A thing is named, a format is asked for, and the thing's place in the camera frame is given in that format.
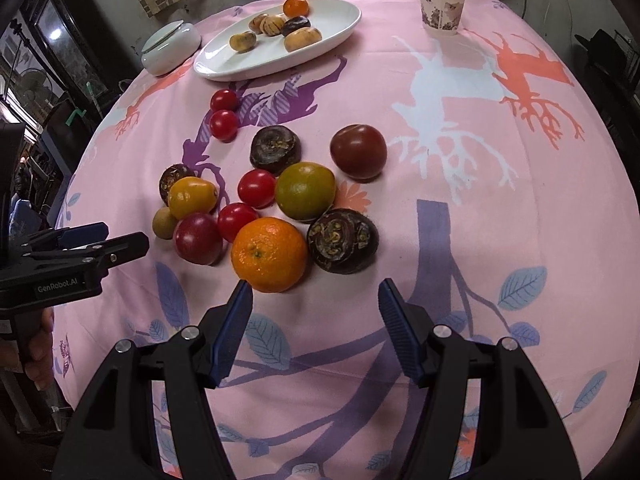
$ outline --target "white oval plate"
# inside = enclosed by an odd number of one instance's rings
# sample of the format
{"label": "white oval plate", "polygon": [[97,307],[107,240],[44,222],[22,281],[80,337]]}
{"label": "white oval plate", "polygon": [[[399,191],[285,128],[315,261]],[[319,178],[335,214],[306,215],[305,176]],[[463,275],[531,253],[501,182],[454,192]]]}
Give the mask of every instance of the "white oval plate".
{"label": "white oval plate", "polygon": [[258,14],[281,14],[282,6],[261,10],[230,25],[198,53],[193,69],[213,81],[242,81],[286,70],[329,52],[353,32],[362,13],[355,5],[343,0],[309,0],[311,26],[322,34],[322,41],[295,52],[287,52],[282,35],[258,36],[258,43],[249,52],[240,54],[229,46],[229,38],[249,30],[249,22]]}

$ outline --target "white bowl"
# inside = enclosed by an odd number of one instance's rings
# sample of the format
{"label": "white bowl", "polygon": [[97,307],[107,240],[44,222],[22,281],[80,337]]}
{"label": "white bowl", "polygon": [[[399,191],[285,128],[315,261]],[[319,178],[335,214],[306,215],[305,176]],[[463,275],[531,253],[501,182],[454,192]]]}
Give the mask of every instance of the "white bowl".
{"label": "white bowl", "polygon": [[198,53],[193,69],[213,81],[241,81],[279,72],[322,56],[345,41],[360,21],[362,13],[355,5],[343,0],[309,0],[311,26],[322,34],[322,41],[294,52],[284,48],[280,35],[258,36],[258,43],[249,52],[240,54],[229,46],[229,38],[249,30],[249,22],[258,14],[281,14],[282,6],[271,7],[240,20],[220,32]]}
{"label": "white bowl", "polygon": [[169,23],[146,40],[142,66],[155,76],[171,72],[191,57],[201,42],[200,33],[191,23]]}

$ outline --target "screw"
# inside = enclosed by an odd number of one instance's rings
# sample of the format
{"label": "screw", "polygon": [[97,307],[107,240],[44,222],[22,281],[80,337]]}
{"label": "screw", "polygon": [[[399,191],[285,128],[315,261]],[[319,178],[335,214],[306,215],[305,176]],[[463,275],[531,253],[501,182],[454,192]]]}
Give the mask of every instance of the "screw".
{"label": "screw", "polygon": [[189,341],[191,339],[196,339],[200,335],[200,330],[197,326],[188,326],[183,328],[180,334],[182,334],[184,339]]}
{"label": "screw", "polygon": [[116,352],[119,354],[124,354],[124,352],[128,352],[131,350],[131,341],[128,339],[121,339],[116,343]]}
{"label": "screw", "polygon": [[447,325],[436,325],[433,327],[433,333],[439,338],[445,339],[451,336],[451,329]]}
{"label": "screw", "polygon": [[518,348],[518,342],[513,337],[505,337],[502,340],[502,346],[509,351],[513,351]]}

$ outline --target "human hand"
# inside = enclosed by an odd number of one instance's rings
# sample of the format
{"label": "human hand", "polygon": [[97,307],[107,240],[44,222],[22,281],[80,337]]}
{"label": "human hand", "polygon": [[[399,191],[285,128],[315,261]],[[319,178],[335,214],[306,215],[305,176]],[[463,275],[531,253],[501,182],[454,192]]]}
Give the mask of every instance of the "human hand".
{"label": "human hand", "polygon": [[[40,331],[29,341],[31,361],[24,366],[27,377],[37,389],[46,390],[53,384],[53,309],[42,311]],[[0,340],[0,368],[15,370],[20,367],[20,358],[15,344]]]}

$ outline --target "small orange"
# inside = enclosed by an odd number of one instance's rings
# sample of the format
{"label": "small orange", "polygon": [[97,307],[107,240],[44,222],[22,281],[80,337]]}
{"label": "small orange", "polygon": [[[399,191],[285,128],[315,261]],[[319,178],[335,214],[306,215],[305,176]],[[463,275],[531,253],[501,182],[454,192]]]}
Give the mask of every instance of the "small orange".
{"label": "small orange", "polygon": [[208,180],[185,176],[171,186],[167,203],[171,214],[182,220],[191,213],[208,213],[218,202],[218,190]]}
{"label": "small orange", "polygon": [[279,218],[258,218],[245,225],[231,247],[231,264],[241,280],[259,292],[284,292],[306,267],[306,241]]}
{"label": "small orange", "polygon": [[282,11],[289,19],[297,16],[308,16],[309,3],[306,0],[287,0],[282,6]]}

